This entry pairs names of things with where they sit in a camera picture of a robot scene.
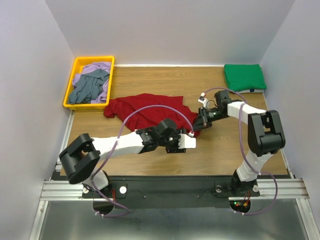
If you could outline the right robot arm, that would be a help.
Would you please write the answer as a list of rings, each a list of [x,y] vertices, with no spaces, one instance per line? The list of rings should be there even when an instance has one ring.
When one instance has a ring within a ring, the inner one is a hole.
[[[236,118],[238,125],[247,125],[247,144],[249,150],[242,151],[242,164],[234,171],[230,183],[216,184],[217,194],[238,196],[258,192],[257,177],[265,163],[286,144],[280,115],[276,110],[263,110],[250,106],[244,99],[231,99],[229,90],[221,88],[214,95],[215,105],[208,107],[206,93],[201,93],[198,102],[202,107],[193,129],[210,128],[212,123],[226,118]]]

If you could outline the red t shirt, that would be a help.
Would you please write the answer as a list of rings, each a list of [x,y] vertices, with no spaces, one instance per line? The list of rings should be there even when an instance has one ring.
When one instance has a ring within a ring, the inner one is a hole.
[[[111,99],[105,107],[103,115],[106,118],[118,117],[124,121],[134,111],[146,106],[129,118],[125,126],[131,130],[145,129],[158,125],[165,119],[173,120],[179,129],[191,131],[188,121],[193,124],[198,116],[184,105],[183,96],[166,96],[142,93],[139,95]]]

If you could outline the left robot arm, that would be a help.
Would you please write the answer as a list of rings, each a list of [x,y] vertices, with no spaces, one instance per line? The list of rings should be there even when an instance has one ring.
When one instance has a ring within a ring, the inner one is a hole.
[[[111,193],[111,180],[104,170],[97,167],[100,160],[152,152],[157,147],[164,147],[167,153],[184,153],[186,150],[181,147],[181,139],[186,133],[186,129],[178,128],[169,118],[156,126],[120,137],[90,137],[83,133],[59,154],[59,159],[69,184],[81,183],[100,197],[106,197]]]

